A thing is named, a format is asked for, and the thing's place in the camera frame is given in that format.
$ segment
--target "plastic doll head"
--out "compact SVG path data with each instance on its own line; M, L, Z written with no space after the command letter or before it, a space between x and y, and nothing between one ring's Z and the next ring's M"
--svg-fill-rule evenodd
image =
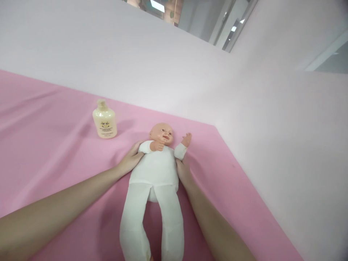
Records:
M173 129L166 123L158 123L150 131L150 139L164 142L164 145L170 146L173 142Z

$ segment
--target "doll hand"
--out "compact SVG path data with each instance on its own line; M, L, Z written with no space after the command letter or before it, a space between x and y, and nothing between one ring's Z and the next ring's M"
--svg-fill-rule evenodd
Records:
M150 143L150 150L152 151L162 151L164 148L164 141L153 141Z
M182 140L182 145L184 145L185 147L189 147L190 143L191 143L191 139L192 139L192 134L191 133L187 133L186 137L183 137Z

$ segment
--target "pink surface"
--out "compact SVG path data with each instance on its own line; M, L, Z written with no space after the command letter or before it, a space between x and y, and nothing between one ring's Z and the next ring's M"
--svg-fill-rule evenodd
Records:
M98 97L0 71L0 217L117 164L130 146L165 121L174 146L186 132L192 172L208 198L257 260L302 260L211 125L107 100L118 134L100 139L92 119ZM129 174L42 249L33 260L123 260L119 226ZM184 260L213 260L187 195L178 197L185 230ZM144 227L160 260L162 221L147 204Z

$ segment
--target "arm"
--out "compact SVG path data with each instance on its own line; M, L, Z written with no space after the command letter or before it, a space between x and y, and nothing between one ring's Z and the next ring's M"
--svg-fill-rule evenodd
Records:
M187 151L187 148L189 147L190 143L191 143L191 139L192 139L192 134L191 133L187 133L186 137L183 137L182 142L176 146L176 148L174 149L174 157L176 157L179 160L183 160L185 153Z
M143 152L145 154L151 153L154 151L162 151L164 147L164 142L159 141L145 141L139 147L139 152Z
M188 194L198 224L216 261L256 261L236 231L195 183L186 159L177 161L179 178Z
M27 260L45 246L138 164L140 143L117 166L0 218L0 260Z

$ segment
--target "white backdrop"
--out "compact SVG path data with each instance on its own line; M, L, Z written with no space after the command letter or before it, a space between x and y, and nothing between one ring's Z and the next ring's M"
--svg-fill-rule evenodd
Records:
M306 261L348 237L340 0L260 0L231 54L118 0L0 1L0 69L215 125Z

